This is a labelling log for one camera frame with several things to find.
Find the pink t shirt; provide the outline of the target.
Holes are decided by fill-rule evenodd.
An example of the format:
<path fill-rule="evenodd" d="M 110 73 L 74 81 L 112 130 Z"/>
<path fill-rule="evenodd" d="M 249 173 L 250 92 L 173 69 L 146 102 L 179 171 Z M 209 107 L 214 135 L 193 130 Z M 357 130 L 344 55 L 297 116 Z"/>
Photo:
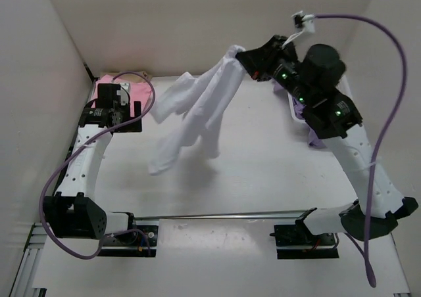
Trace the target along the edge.
<path fill-rule="evenodd" d="M 94 89 L 93 94 L 91 96 L 91 100 L 97 98 L 97 85 L 99 83 L 110 83 L 111 80 L 112 80 L 112 78 L 113 77 L 105 76 L 104 78 L 100 78 L 95 83 L 95 89 Z M 117 78 L 117 79 L 115 79 L 114 82 L 115 83 L 120 83 L 120 82 L 128 82 L 128 81 L 118 80 L 118 78 Z M 144 110 L 145 107 L 147 106 L 147 101 L 151 97 L 151 88 L 150 88 L 149 84 L 146 81 L 145 82 L 141 82 L 141 83 L 130 82 L 130 85 L 131 85 L 131 88 L 130 88 L 130 98 L 131 98 L 131 102 L 130 102 L 130 116 L 132 117 L 132 115 L 133 115 L 133 113 L 132 113 L 132 104 L 133 104 L 133 102 L 134 101 L 141 101 L 141 109 Z"/>

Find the beige t shirt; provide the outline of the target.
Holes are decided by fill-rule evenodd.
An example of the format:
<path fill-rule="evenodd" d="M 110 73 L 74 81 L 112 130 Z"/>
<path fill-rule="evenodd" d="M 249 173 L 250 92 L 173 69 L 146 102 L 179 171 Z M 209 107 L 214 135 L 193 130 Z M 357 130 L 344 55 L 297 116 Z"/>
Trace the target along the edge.
<path fill-rule="evenodd" d="M 118 75 L 118 72 L 102 72 L 100 78 L 105 76 L 115 77 Z M 124 74 L 118 78 L 118 80 L 130 81 L 134 83 L 145 82 L 144 78 L 147 78 L 149 81 L 152 80 L 153 76 L 148 74 L 146 71 L 138 71 L 136 74 Z"/>

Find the white t shirt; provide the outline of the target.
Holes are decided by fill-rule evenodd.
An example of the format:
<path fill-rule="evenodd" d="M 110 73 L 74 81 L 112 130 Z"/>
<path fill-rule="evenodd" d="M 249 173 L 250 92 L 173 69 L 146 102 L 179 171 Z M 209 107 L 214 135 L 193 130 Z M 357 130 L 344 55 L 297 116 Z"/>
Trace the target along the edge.
<path fill-rule="evenodd" d="M 205 158 L 218 158 L 219 137 L 224 111 L 237 93 L 245 69 L 236 55 L 245 49 L 232 45 L 225 55 L 204 74 L 183 73 L 158 99 L 150 113 L 161 124 L 171 114 L 182 122 L 160 139 L 148 164 L 150 175 L 160 175 L 177 162 L 180 151 L 201 139 Z"/>

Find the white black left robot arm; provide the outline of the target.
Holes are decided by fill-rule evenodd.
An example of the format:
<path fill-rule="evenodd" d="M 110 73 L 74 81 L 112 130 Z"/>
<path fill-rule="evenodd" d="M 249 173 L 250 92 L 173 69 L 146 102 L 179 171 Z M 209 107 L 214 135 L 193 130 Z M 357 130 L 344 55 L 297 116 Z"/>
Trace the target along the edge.
<path fill-rule="evenodd" d="M 100 239 L 115 234 L 122 244 L 136 241 L 138 229 L 128 212 L 106 212 L 95 203 L 99 168 L 114 130 L 112 127 L 137 118 L 141 102 L 132 102 L 130 83 L 100 83 L 93 104 L 80 116 L 73 151 L 55 194 L 43 199 L 43 213 L 58 238 Z"/>

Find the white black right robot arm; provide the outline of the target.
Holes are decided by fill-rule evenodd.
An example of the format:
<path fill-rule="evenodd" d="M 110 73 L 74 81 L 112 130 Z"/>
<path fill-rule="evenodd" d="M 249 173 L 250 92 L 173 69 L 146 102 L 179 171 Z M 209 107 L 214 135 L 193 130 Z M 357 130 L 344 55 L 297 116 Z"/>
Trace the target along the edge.
<path fill-rule="evenodd" d="M 304 213 L 296 221 L 297 240 L 310 244 L 321 234 L 348 233 L 363 241 L 390 234 L 418 203 L 393 186 L 381 165 L 375 166 L 369 184 L 373 148 L 354 102 L 337 89 L 345 63 L 325 44 L 312 45 L 299 60 L 294 44 L 286 40 L 275 35 L 235 57 L 253 80 L 274 80 L 303 104 L 304 121 L 334 154 L 357 195 L 351 204 Z"/>

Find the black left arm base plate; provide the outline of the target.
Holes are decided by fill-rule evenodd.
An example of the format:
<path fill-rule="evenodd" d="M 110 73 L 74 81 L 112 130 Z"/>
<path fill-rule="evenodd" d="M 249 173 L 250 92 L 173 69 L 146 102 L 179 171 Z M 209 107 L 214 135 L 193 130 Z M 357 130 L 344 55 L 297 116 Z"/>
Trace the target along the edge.
<path fill-rule="evenodd" d="M 159 220 L 136 220 L 136 229 L 129 235 L 119 235 L 107 239 L 101 248 L 99 257 L 120 258 L 155 258 L 159 239 Z"/>

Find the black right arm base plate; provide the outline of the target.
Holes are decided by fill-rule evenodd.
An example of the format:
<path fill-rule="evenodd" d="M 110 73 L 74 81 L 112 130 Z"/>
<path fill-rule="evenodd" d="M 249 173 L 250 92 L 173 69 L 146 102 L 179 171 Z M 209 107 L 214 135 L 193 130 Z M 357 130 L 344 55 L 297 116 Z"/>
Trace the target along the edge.
<path fill-rule="evenodd" d="M 278 260 L 338 259 L 338 238 L 332 233 L 306 235 L 296 225 L 275 225 L 270 234 Z"/>

